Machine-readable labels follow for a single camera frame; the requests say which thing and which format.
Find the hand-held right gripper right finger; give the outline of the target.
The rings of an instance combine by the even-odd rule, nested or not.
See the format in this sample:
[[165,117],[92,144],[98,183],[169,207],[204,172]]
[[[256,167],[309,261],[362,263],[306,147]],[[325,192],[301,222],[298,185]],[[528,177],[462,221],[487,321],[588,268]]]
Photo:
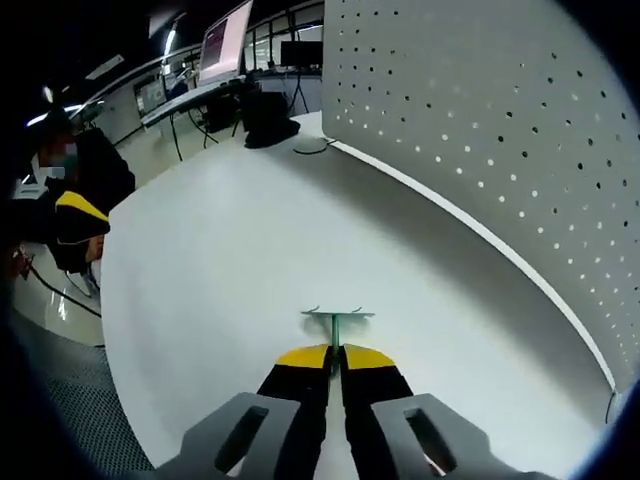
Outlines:
[[546,479],[492,452],[488,435],[432,394],[415,394],[387,355],[340,348],[345,432],[361,479]]

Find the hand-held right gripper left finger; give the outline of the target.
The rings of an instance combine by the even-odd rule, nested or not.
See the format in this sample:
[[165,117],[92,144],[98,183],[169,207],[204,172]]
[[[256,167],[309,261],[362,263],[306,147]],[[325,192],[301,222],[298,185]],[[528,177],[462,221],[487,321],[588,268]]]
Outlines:
[[166,479],[311,479],[326,437],[330,353],[295,349],[274,364],[258,391],[239,393],[191,427]]

